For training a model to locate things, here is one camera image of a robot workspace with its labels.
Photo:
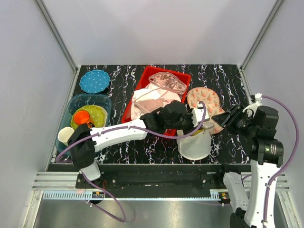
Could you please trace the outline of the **white mesh laundry bag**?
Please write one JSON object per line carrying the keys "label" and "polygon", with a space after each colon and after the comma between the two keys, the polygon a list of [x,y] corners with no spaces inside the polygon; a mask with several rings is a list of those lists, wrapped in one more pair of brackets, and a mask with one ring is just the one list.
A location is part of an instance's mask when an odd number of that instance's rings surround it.
{"label": "white mesh laundry bag", "polygon": [[214,128],[212,123],[204,123],[202,129],[193,135],[177,139],[180,155],[188,160],[201,160],[209,156],[211,152],[211,135],[209,131]]}

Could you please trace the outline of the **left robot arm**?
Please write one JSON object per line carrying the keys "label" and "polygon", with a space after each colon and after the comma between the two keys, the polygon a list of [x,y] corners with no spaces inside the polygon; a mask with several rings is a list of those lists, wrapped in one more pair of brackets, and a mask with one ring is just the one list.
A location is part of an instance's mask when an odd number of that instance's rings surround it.
{"label": "left robot arm", "polygon": [[194,114],[183,103],[173,101],[127,123],[104,128],[89,128],[82,124],[68,139],[68,151],[74,167],[86,176],[86,183],[98,188],[103,177],[95,161],[95,153],[119,143],[143,140],[148,134],[164,135],[167,130],[194,129]]}

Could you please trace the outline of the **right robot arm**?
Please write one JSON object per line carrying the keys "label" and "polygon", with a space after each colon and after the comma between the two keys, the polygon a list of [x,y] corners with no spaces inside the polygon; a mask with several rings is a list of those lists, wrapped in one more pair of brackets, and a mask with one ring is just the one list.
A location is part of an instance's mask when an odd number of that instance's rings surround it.
{"label": "right robot arm", "polygon": [[235,105],[212,120],[230,133],[244,136],[249,144],[251,166],[250,193],[247,194],[238,171],[218,174],[216,184],[227,188],[232,205],[230,227],[232,228],[274,228],[274,202],[276,180],[270,179],[283,164],[284,147],[275,139],[278,111],[264,105],[253,109],[252,115],[246,109]]}

